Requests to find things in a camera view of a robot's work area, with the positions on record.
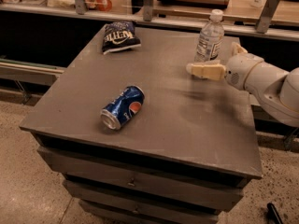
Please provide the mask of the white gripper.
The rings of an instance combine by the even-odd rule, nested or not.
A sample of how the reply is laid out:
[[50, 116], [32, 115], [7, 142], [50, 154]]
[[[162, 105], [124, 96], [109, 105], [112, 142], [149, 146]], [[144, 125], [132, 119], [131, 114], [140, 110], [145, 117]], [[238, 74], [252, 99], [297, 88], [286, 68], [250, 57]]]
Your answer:
[[240, 44], [233, 42], [231, 44], [233, 57], [228, 60], [226, 67], [221, 64], [220, 60], [213, 60], [188, 63], [186, 70], [190, 75], [215, 81], [225, 77], [229, 85], [243, 91], [250, 71], [255, 65], [263, 62], [263, 58], [247, 52]]

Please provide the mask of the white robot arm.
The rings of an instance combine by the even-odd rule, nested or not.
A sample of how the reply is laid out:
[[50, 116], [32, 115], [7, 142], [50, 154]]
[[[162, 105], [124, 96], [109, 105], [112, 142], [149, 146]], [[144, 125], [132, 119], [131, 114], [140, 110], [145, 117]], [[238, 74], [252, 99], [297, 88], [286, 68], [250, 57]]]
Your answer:
[[299, 127], [299, 68], [291, 72], [267, 63], [232, 43], [232, 56], [226, 65], [219, 60], [188, 63], [189, 74], [219, 81], [252, 94], [262, 109], [277, 121]]

